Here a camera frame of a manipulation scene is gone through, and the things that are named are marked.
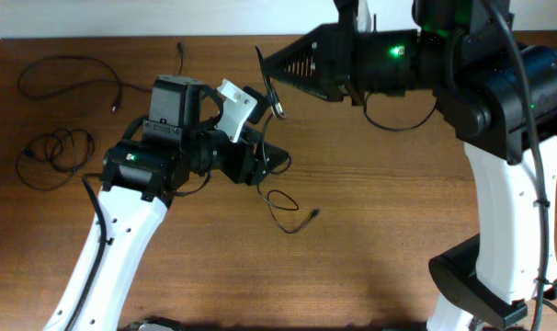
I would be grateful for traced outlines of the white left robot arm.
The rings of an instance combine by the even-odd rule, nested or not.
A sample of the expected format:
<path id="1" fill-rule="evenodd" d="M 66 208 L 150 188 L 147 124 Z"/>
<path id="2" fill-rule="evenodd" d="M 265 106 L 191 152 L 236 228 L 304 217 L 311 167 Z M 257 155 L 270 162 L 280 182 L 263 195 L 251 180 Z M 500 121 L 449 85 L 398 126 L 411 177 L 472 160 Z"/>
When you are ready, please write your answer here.
<path id="1" fill-rule="evenodd" d="M 256 186 L 289 161 L 253 128 L 268 109 L 283 113 L 273 90 L 159 76 L 148 114 L 105 154 L 101 189 L 89 194 L 93 223 L 46 329 L 117 328 L 142 255 L 190 175 L 220 170 L 235 184 Z"/>

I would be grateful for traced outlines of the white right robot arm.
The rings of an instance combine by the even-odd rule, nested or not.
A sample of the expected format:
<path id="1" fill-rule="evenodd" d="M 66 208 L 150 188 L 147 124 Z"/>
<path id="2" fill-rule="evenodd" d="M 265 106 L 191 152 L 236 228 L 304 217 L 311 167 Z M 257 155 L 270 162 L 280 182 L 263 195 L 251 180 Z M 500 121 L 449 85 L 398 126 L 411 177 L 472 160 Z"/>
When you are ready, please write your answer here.
<path id="1" fill-rule="evenodd" d="M 428 264 L 439 297 L 425 330 L 507 330 L 557 299 L 557 51 L 516 41 L 506 1 L 416 1 L 415 28 L 359 28 L 360 4 L 267 57 L 267 80 L 366 107 L 430 90 L 463 142 L 479 232 Z"/>

